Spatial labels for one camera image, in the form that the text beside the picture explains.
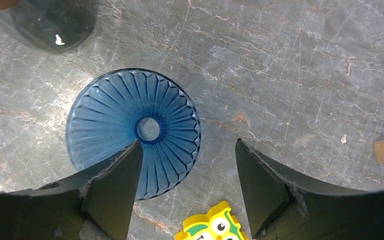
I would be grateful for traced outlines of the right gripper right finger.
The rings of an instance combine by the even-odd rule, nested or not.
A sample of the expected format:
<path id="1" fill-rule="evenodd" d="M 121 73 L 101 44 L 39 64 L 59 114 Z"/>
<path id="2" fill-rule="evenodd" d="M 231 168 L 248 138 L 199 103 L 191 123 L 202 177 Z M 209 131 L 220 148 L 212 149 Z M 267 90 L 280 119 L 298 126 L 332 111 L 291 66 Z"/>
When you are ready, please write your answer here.
<path id="1" fill-rule="evenodd" d="M 384 190 L 331 184 L 238 139 L 235 159 L 250 233 L 257 240 L 384 240 Z"/>

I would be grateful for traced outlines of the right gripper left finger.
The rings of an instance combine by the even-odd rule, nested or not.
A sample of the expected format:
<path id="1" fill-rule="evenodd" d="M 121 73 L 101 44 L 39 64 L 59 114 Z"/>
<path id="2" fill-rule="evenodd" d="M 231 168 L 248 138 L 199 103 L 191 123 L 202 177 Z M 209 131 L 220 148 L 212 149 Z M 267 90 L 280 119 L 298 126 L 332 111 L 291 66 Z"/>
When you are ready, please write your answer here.
<path id="1" fill-rule="evenodd" d="M 0 192 L 0 240 L 125 240 L 142 168 L 133 141 L 109 158 L 38 189 Z"/>

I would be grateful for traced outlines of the grey glass carafe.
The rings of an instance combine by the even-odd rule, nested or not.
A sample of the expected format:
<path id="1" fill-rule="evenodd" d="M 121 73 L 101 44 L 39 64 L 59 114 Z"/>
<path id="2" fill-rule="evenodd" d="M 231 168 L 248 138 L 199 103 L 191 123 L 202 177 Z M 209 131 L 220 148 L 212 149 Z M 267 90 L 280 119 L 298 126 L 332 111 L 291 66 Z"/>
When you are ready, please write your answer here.
<path id="1" fill-rule="evenodd" d="M 89 37 L 97 11 L 96 0 L 20 0 L 9 14 L 15 30 L 28 43 L 60 53 Z"/>

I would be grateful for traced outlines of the blue ribbed cone dripper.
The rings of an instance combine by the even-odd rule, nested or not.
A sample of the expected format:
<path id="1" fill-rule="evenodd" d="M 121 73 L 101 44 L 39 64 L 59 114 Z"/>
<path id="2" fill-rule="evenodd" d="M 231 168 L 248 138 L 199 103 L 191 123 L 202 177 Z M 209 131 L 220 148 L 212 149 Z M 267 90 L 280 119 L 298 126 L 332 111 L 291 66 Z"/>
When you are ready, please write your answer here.
<path id="1" fill-rule="evenodd" d="M 192 171 L 201 149 L 197 109 L 169 77 L 142 68 L 107 72 L 76 97 L 65 141 L 73 166 L 84 170 L 134 141 L 143 149 L 136 200 L 163 195 Z"/>

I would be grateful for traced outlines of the yellow owl toy block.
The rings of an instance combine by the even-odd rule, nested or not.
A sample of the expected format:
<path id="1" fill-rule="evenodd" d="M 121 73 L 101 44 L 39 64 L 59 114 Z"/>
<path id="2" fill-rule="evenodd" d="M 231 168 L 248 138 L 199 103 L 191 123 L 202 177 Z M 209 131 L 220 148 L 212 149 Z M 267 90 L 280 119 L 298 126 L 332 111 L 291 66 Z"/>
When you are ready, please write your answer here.
<path id="1" fill-rule="evenodd" d="M 226 200 L 211 207 L 205 214 L 194 214 L 183 221 L 175 240 L 247 240 L 246 233 Z"/>

